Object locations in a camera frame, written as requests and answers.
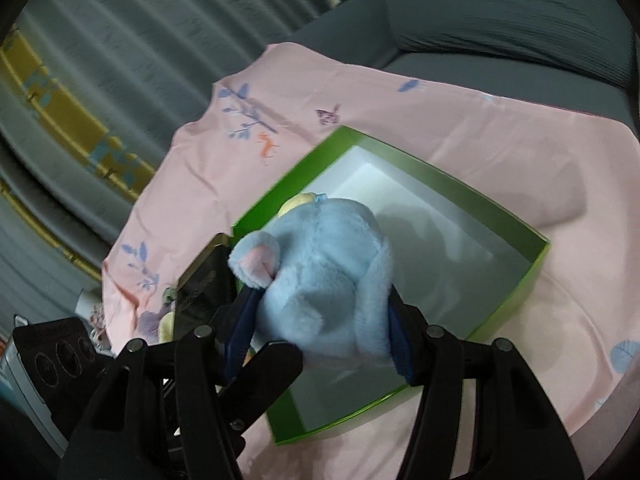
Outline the light blue plush toy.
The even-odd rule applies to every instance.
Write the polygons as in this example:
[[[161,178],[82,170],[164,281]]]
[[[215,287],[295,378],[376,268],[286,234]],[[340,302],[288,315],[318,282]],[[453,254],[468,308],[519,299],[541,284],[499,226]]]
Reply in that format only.
[[[236,278],[264,293],[253,342],[286,341],[310,366],[390,360],[388,297],[394,255],[372,211],[347,198],[302,193],[228,260]]]

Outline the yellow and white towel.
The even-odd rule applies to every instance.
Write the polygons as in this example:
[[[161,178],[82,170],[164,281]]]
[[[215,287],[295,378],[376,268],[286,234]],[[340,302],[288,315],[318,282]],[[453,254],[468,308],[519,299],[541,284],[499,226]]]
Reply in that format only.
[[[158,323],[157,338],[160,344],[174,340],[175,312],[169,311]]]

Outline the white cup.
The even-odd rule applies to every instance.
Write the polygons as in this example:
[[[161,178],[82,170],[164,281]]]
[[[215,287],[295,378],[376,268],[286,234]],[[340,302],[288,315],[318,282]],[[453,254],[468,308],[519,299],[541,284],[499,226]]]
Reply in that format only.
[[[75,314],[89,322],[91,317],[101,309],[102,297],[94,290],[81,289],[75,307]]]

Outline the green gift box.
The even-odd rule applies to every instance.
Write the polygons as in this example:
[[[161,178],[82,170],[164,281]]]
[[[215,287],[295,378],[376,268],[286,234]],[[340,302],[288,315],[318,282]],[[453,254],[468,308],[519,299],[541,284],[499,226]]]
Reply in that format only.
[[[233,227],[263,228],[300,192],[366,205],[392,244],[393,283],[427,322],[480,340],[533,289],[548,240],[510,211],[427,162],[341,127]]]

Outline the pink floral tablecloth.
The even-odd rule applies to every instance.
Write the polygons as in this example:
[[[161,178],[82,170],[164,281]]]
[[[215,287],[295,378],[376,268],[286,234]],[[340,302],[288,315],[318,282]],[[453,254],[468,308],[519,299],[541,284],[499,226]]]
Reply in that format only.
[[[219,79],[181,126],[102,264],[112,348],[157,340],[166,288],[220,233],[314,232],[367,264],[363,203],[388,240],[386,286],[432,323],[508,338],[587,476],[639,408],[639,143],[622,122],[425,73],[275,44]]]

